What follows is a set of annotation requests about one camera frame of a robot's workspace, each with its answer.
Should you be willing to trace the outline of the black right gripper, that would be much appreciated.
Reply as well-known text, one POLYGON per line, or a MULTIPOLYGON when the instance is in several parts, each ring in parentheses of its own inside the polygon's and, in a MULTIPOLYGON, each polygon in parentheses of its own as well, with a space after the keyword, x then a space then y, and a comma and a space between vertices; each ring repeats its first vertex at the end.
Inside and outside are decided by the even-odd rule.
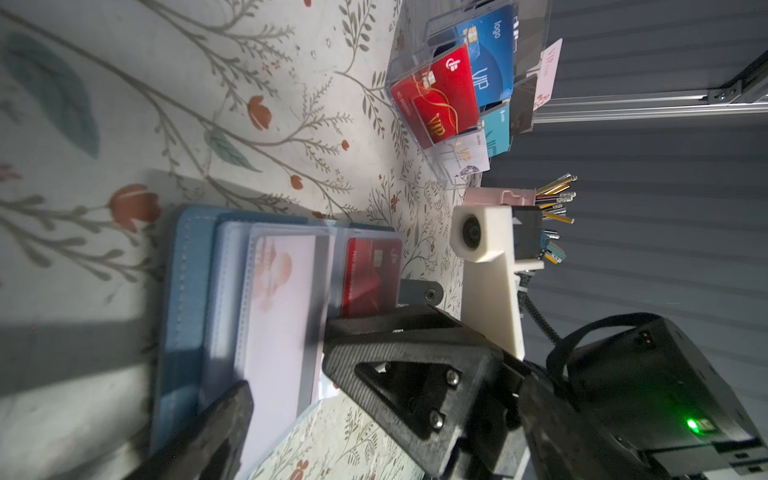
POLYGON ((494 361, 455 449, 459 479, 702 479, 767 470, 732 387, 672 321, 623 314, 562 338, 544 365, 494 361))

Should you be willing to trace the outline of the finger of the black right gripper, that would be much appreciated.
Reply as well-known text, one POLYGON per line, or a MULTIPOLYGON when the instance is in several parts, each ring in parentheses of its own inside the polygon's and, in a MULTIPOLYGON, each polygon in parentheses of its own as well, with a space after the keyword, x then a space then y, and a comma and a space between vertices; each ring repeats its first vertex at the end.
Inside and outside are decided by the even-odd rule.
POLYGON ((461 323, 457 319, 437 307, 406 305, 386 313, 329 320, 326 323, 326 335, 356 336, 460 326, 461 323))
POLYGON ((324 373, 429 477, 522 471, 521 362, 465 328, 354 335, 324 373))

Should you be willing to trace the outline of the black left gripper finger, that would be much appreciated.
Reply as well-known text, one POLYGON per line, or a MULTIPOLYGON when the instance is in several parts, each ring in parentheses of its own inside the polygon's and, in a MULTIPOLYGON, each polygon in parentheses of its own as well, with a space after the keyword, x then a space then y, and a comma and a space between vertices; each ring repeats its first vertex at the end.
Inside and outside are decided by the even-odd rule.
POLYGON ((250 385, 240 380, 126 479, 235 478, 253 411, 250 385))

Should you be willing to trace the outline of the blue leather card holder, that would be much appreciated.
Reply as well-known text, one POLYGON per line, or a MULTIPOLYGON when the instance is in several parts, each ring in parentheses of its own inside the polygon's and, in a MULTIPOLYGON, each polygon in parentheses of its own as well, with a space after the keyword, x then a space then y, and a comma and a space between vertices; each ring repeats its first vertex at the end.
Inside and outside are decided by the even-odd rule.
MULTIPOLYGON (((326 323, 343 317, 347 243, 353 237, 404 237, 390 227, 217 207, 181 210, 171 242, 160 339, 151 448, 159 451, 236 382, 243 292, 258 235, 298 232, 333 239, 316 400, 247 479, 420 479, 423 470, 323 374, 326 323)), ((421 293, 399 285, 397 304, 421 293)))

